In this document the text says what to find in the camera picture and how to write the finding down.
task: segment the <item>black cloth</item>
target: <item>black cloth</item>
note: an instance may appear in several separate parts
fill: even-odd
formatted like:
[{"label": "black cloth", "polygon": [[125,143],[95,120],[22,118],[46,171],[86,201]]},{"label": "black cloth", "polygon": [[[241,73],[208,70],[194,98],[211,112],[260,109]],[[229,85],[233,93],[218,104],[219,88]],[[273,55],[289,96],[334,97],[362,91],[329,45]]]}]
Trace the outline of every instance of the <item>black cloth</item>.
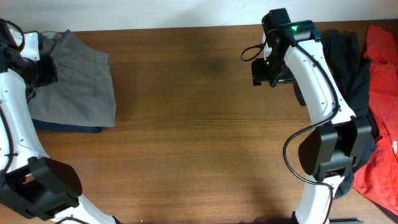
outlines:
[{"label": "black cloth", "polygon": [[[355,112],[357,118],[372,119],[369,110],[371,61],[361,56],[358,36],[355,32],[347,36],[337,30],[329,30],[322,35],[322,44],[326,61],[333,70],[336,84],[348,106]],[[377,130],[376,123],[372,129]],[[369,136],[369,144],[364,149],[359,166],[355,167],[340,184],[335,198],[340,198],[349,192],[354,183],[354,172],[369,162],[375,150],[374,140]]]},{"label": "black cloth", "polygon": [[376,120],[374,119],[374,116],[370,109],[368,111],[368,115],[366,115],[366,118],[368,119],[369,124],[372,127],[372,137],[373,139],[376,139],[377,137],[379,137],[379,128],[377,128]]},{"label": "black cloth", "polygon": [[390,212],[390,210],[380,206],[379,204],[375,203],[388,217],[392,219],[392,221],[398,223],[398,216],[394,213]]}]

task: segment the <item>folded gray shirt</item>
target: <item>folded gray shirt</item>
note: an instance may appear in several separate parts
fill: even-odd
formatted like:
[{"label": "folded gray shirt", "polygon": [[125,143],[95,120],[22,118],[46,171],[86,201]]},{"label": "folded gray shirt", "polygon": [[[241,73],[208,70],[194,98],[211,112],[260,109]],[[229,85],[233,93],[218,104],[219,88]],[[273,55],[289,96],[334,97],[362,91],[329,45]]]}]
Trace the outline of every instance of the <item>folded gray shirt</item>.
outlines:
[{"label": "folded gray shirt", "polygon": [[58,82],[39,87],[29,103],[33,119],[87,127],[113,127],[114,99],[109,55],[67,30],[44,32],[42,54],[52,56]]}]

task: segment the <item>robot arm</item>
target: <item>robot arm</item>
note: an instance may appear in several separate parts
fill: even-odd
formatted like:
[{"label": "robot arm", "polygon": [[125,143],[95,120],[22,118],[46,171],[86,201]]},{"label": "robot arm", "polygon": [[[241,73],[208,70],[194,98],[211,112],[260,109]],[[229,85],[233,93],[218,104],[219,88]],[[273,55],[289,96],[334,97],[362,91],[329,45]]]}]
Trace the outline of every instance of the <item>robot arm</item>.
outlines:
[{"label": "robot arm", "polygon": [[[252,63],[253,84],[267,81],[275,87],[295,83],[298,98],[305,101],[312,123],[289,137],[284,145],[287,167],[305,182],[302,201],[292,219],[299,224],[329,223],[335,189],[358,164],[371,127],[366,120],[355,118],[339,92],[312,21],[292,23],[286,9],[276,9],[264,16],[262,26],[264,43],[259,48],[264,49],[265,59]],[[313,132],[298,149],[307,174],[303,178],[291,168],[286,148],[294,137],[311,129]]]},{"label": "robot arm", "polygon": [[72,167],[50,159],[43,149],[29,115],[26,83],[47,83],[54,79],[55,70],[40,61],[38,33],[23,34],[24,47],[18,49],[22,34],[12,32],[0,20],[0,202],[26,218],[119,223],[82,194]]}]

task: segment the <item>folded clothing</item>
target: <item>folded clothing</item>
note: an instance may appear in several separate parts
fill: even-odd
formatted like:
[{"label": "folded clothing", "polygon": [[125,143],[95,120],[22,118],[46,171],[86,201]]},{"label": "folded clothing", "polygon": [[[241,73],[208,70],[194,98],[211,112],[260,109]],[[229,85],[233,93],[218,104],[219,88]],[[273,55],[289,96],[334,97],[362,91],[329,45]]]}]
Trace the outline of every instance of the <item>folded clothing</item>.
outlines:
[{"label": "folded clothing", "polygon": [[70,30],[62,36],[44,32],[41,37],[40,53],[53,58],[58,82],[37,89],[28,105],[32,119],[67,124],[69,131],[73,126],[80,128],[76,131],[84,130],[82,127],[113,127],[116,101],[109,55],[87,46]]},{"label": "folded clothing", "polygon": [[355,173],[353,187],[398,215],[398,51],[392,34],[380,27],[369,27],[366,43],[366,56],[373,61],[369,107],[380,136],[369,164]]}]

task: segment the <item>wooden table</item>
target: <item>wooden table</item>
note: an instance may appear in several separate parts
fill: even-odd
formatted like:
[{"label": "wooden table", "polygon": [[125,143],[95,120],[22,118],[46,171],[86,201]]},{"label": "wooden table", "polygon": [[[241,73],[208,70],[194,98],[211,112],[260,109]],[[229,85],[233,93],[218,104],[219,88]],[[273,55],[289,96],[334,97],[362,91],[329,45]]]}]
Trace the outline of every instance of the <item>wooden table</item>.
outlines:
[{"label": "wooden table", "polygon": [[[318,23],[356,31],[369,24],[398,36],[398,21]],[[75,168],[84,194],[123,223],[237,223],[288,218],[303,183],[286,168],[282,145],[310,124],[292,85],[253,87],[239,55],[261,41],[260,26],[78,32],[109,52],[116,127],[101,134],[39,131],[48,154]],[[288,156],[303,175],[294,140]],[[0,205],[0,223],[25,220]],[[392,223],[352,190],[331,218]]]}]

